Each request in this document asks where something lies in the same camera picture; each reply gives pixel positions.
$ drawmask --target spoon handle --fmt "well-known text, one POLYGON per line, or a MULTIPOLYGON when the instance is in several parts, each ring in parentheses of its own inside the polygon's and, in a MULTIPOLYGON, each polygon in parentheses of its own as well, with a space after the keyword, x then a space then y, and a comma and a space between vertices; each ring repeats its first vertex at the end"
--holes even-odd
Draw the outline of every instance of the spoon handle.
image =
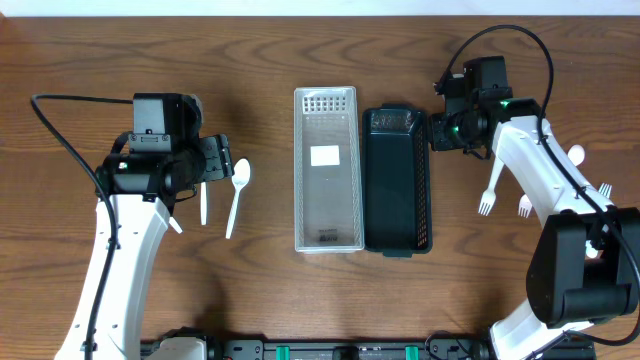
POLYGON ((209 213, 209 194, 207 193, 207 183, 200 184, 200 224, 207 225, 209 213))
POLYGON ((233 204, 231 204, 231 213, 229 213, 229 222, 227 222, 227 239, 231 239, 231 231, 233 231, 233 224, 236 222, 236 212, 238 212, 239 197, 240 197, 240 191, 236 190, 236 194, 233 196, 233 204))

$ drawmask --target plastic spoon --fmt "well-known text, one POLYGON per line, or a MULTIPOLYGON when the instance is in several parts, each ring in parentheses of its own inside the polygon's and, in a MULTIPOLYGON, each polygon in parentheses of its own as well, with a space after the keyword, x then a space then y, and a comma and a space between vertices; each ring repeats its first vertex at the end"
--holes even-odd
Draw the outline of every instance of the plastic spoon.
POLYGON ((207 183, 200 183, 200 224, 207 225, 209 216, 209 194, 207 193, 207 183))
POLYGON ((571 149, 569 149, 567 156, 569 156, 569 160, 571 160, 573 165, 578 166, 584 161, 584 148, 580 145, 573 145, 571 149))
POLYGON ((231 182, 236 188, 236 194, 233 197, 233 204, 231 204, 231 213, 229 214, 229 222, 227 223, 227 239, 231 238, 231 232, 233 231, 233 224, 236 221, 236 212, 238 211, 238 199, 240 198, 240 190, 249 183, 251 178, 251 167, 247 159, 240 159, 233 167, 235 173, 231 177, 231 182))

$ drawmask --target clear plastic tray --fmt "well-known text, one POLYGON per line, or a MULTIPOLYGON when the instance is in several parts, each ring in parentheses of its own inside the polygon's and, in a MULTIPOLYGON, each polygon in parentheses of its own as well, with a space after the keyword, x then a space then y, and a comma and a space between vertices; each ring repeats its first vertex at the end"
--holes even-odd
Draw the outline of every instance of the clear plastic tray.
POLYGON ((356 90, 294 92, 296 251, 364 248, 356 90))

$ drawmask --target white wall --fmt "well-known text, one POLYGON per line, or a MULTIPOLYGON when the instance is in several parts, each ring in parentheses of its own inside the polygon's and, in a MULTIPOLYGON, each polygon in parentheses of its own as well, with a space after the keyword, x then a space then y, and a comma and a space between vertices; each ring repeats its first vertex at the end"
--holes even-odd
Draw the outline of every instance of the white wall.
POLYGON ((640 15, 640 0, 0 0, 5 16, 640 15))

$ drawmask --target green clip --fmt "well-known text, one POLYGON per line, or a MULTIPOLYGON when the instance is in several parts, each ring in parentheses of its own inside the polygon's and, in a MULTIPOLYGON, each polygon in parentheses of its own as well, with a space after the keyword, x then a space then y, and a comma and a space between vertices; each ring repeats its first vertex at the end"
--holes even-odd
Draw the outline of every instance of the green clip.
POLYGON ((276 347, 276 360, 289 360, 289 347, 288 346, 278 346, 278 347, 276 347))
POLYGON ((407 360, 420 360, 420 349, 417 346, 407 346, 404 348, 407 360))

